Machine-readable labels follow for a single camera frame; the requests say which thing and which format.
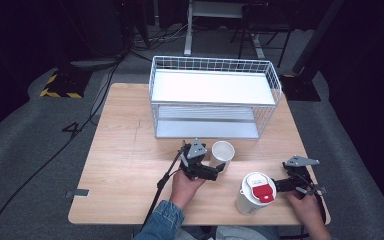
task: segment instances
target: chair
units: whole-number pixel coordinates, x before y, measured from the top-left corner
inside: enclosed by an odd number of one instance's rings
[[[251,35],[254,38],[258,38],[259,34],[271,34],[272,37],[265,44],[265,49],[281,49],[279,62],[280,64],[285,54],[286,46],[291,35],[292,26],[289,23],[289,19],[283,10],[281,0],[273,1],[258,1],[250,2],[242,6],[242,21],[241,21],[241,43],[239,47],[238,58],[241,58],[242,49],[244,48],[245,35]],[[230,42],[236,37],[238,29],[235,31]],[[272,40],[278,35],[278,33],[286,33],[286,38],[282,47],[268,46]]]

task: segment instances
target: gray floor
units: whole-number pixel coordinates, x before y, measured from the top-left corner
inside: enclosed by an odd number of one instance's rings
[[[193,39],[193,57],[236,58],[239,38],[219,29],[200,31]],[[279,74],[291,69],[311,38],[312,32],[292,34]],[[136,51],[152,58],[182,56],[184,38],[155,50]],[[265,51],[277,62],[278,52]],[[252,49],[244,58],[255,59]],[[151,63],[129,54],[115,71],[112,83],[147,83]],[[70,139],[62,129],[82,125],[101,97],[98,92],[109,69],[94,72],[83,99],[40,97],[55,69],[36,79],[29,88],[30,101],[0,124],[0,209],[33,174],[49,162],[10,201],[0,216],[0,239],[130,239],[133,226],[73,225],[68,219],[68,190],[76,189],[96,130],[87,124],[83,131],[58,153]],[[348,135],[328,101],[328,86],[321,74],[313,80],[321,102],[289,101],[307,155],[321,161],[314,167],[317,179],[329,193],[325,201],[332,221],[328,225],[340,239],[384,239],[384,198],[367,172]],[[99,122],[99,113],[93,122]],[[299,227],[280,227],[281,235],[296,235]]]

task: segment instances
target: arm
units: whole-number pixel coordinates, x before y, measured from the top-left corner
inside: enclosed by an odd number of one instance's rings
[[[160,202],[134,239],[174,239],[185,219],[182,210],[204,182],[205,179],[190,180],[182,170],[177,171],[173,176],[170,201]]]
[[[287,192],[286,197],[294,208],[298,219],[304,224],[311,239],[324,240],[331,239],[332,235],[323,222],[320,214],[319,205],[314,195],[306,195],[299,199],[298,192]]]

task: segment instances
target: person's left hand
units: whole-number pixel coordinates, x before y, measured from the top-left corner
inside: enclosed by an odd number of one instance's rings
[[[189,179],[183,170],[178,170],[173,176],[173,184],[169,201],[183,210],[183,208],[185,208],[190,200],[192,200],[195,196],[198,188],[201,187],[205,181],[205,179],[201,178]]]

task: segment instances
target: chair leg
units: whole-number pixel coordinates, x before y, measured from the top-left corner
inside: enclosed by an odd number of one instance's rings
[[[237,33],[238,33],[238,29],[235,30],[235,33],[233,34],[232,39],[230,39],[230,43],[232,43],[233,40],[235,40],[235,37],[236,37]]]
[[[278,67],[278,68],[280,67],[280,63],[282,62],[283,54],[285,54],[286,45],[288,44],[289,36],[290,36],[290,35],[291,35],[291,31],[288,31],[288,35],[286,35],[285,43],[283,44],[282,53],[280,54],[280,59],[279,59],[279,62],[278,62],[278,64],[277,64],[277,67]]]
[[[274,33],[273,36],[270,38],[270,40],[267,41],[267,45],[271,43],[271,41],[277,36],[278,32]]]
[[[238,55],[238,59],[240,59],[241,56],[242,56],[242,47],[243,47],[243,45],[244,45],[245,32],[246,32],[246,31],[245,31],[245,28],[242,29],[241,45],[239,46],[239,55]]]

